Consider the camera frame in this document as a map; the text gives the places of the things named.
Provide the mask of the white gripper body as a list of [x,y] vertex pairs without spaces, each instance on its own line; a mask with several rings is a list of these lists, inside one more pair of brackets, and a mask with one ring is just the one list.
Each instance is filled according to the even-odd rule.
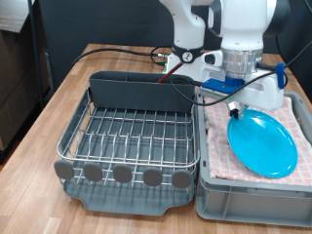
[[275,111],[283,105],[285,65],[258,63],[255,72],[224,71],[206,64],[201,68],[202,94],[229,104],[236,101],[265,111]]

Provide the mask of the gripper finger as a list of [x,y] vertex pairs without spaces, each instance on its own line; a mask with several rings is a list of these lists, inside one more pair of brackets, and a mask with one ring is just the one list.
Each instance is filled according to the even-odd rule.
[[230,102],[228,104],[228,106],[229,106],[229,111],[230,111],[229,115],[231,117],[237,118],[238,117],[238,108],[236,107],[236,102],[235,101]]
[[245,104],[240,104],[240,108],[238,111],[238,119],[243,119],[245,112],[248,110],[249,106]]

